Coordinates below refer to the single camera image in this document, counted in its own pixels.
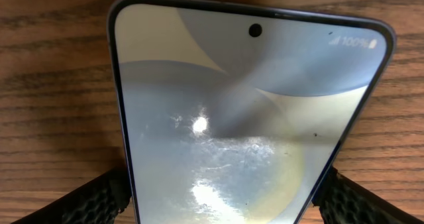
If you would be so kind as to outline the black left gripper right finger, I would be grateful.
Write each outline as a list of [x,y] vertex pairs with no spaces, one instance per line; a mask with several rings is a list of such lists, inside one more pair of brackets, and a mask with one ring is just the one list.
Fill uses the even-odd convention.
[[331,168],[312,199],[324,224],[423,224]]

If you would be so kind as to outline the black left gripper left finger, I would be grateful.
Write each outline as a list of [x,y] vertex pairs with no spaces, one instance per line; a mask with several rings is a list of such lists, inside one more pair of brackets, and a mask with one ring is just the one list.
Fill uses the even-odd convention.
[[12,224],[114,224],[129,205],[126,168],[114,168]]

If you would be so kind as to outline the blue Galaxy smartphone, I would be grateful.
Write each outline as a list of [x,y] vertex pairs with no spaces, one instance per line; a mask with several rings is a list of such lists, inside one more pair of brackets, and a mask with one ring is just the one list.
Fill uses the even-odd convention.
[[375,19],[117,0],[107,36],[137,223],[298,223],[389,64]]

